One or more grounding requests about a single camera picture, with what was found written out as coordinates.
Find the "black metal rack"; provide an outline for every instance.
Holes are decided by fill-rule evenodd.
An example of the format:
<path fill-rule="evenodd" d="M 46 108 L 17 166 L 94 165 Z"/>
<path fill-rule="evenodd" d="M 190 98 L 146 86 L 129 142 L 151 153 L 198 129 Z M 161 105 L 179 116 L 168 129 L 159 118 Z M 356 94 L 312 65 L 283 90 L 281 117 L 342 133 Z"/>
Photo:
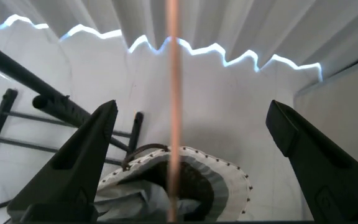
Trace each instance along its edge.
<path fill-rule="evenodd" d="M 14 116 L 24 119 L 31 119 L 35 121 L 41 121 L 51 124 L 57 124 L 62 126 L 69 126 L 74 128 L 79 128 L 89 117 L 90 114 L 85 111 L 83 108 L 78 106 L 76 103 L 72 102 L 69 99 L 69 96 L 62 95 L 59 91 L 51 87 L 49 84 L 45 83 L 39 77 L 34 75 L 28 69 L 24 68 L 22 65 L 11 59 L 6 54 L 0 51 L 0 71 L 6 74 L 7 76 L 15 79 L 19 83 L 27 86 L 28 88 L 39 93 L 39 96 L 36 96 L 33 99 L 33 106 L 58 120 L 42 118 L 38 116 L 33 116 L 29 114 L 19 113 L 11 111 L 14 100 L 17 96 L 17 91 L 8 89 L 5 95 L 2 98 L 0 104 L 0 133 L 4 126 L 4 123 L 8 116 Z M 137 142 L 139 139 L 140 129 L 142 127 L 143 114 L 141 112 L 136 113 L 134 124 L 132 126 L 131 133 L 126 133 L 122 131 L 113 131 L 113 135 L 129 138 L 128 146 L 120 142 L 114 137 L 111 137 L 110 143 L 124 151 L 127 154 L 133 152 L 136 149 Z M 15 146 L 27 147 L 30 149 L 36 149 L 45 152 L 57 152 L 58 149 L 51 147 L 38 146 L 36 144 L 31 144 L 27 142 L 21 142 L 14 139 L 5 139 L 0 138 L 0 143 L 10 144 Z M 120 165 L 121 162 L 115 159 L 106 159 L 105 163 Z"/>

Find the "basket handle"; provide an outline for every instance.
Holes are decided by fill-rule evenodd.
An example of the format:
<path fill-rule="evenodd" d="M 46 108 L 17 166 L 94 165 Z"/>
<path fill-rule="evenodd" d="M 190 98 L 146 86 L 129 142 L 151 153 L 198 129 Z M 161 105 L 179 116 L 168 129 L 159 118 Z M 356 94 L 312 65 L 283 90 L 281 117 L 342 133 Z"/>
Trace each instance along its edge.
<path fill-rule="evenodd" d="M 165 152 L 169 152 L 168 146 L 166 146 L 164 144 L 158 144 L 158 143 L 146 144 L 144 146 L 138 147 L 133 153 L 131 153 L 128 156 L 126 156 L 125 159 L 122 161 L 122 164 L 121 164 L 122 170 L 123 171 L 129 170 L 128 163 L 136 155 L 138 155 L 139 153 L 143 152 L 144 150 L 152 149 L 152 148 L 163 149 Z"/>

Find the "copper-colored stick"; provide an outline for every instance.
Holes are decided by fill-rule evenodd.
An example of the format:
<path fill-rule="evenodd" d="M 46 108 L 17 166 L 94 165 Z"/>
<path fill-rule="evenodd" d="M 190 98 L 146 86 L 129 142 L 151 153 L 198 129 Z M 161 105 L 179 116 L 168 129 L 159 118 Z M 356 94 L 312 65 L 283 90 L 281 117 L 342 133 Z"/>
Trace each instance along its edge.
<path fill-rule="evenodd" d="M 180 175 L 180 134 L 181 134 L 181 66 L 180 52 L 178 46 L 178 0 L 167 0 L 168 33 L 172 38 L 170 42 L 171 61 L 171 158 L 168 173 L 168 196 L 171 201 L 171 208 L 168 212 L 168 221 L 176 221 L 177 192 Z"/>

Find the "marble floor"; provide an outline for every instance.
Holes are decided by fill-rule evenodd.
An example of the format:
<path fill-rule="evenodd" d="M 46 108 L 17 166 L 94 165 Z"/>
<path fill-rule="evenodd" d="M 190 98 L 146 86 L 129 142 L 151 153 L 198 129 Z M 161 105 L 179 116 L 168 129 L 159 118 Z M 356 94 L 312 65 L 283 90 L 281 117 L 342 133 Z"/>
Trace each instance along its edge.
<path fill-rule="evenodd" d="M 136 111 L 143 111 L 139 145 L 169 143 L 168 49 L 155 54 L 141 44 L 130 54 L 120 37 L 101 40 L 85 33 L 59 42 L 45 30 L 18 22 L 0 30 L 0 50 L 89 112 L 115 99 L 119 114 L 114 129 L 130 131 Z M 291 106 L 297 91 L 318 82 L 317 69 L 295 70 L 271 60 L 255 71 L 251 57 L 224 67 L 217 52 L 190 55 L 186 49 L 182 63 L 182 144 L 231 161 L 249 174 L 254 189 L 241 220 L 304 219 L 307 205 L 288 159 L 265 127 L 265 116 L 271 100 Z M 48 117 L 32 108 L 35 92 L 0 76 L 0 100 L 7 88 L 19 90 L 15 111 Z M 60 147 L 73 132 L 9 118 L 1 136 Z M 0 144 L 0 202 L 13 198 L 51 156 Z M 122 159 L 124 153 L 110 146 L 107 157 Z M 105 166 L 102 175 L 114 169 Z"/>

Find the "gray cloth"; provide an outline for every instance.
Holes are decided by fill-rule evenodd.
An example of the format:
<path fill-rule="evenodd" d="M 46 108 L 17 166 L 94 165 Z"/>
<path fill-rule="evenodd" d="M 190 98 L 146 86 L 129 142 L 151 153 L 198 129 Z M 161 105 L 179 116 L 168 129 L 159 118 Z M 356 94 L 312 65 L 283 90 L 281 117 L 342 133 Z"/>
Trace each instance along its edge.
<path fill-rule="evenodd" d="M 193 212 L 200 202 L 178 200 L 178 220 Z M 98 221 L 161 221 L 167 220 L 170 201 L 165 190 L 154 183 L 139 180 L 100 190 L 94 201 L 99 212 Z"/>

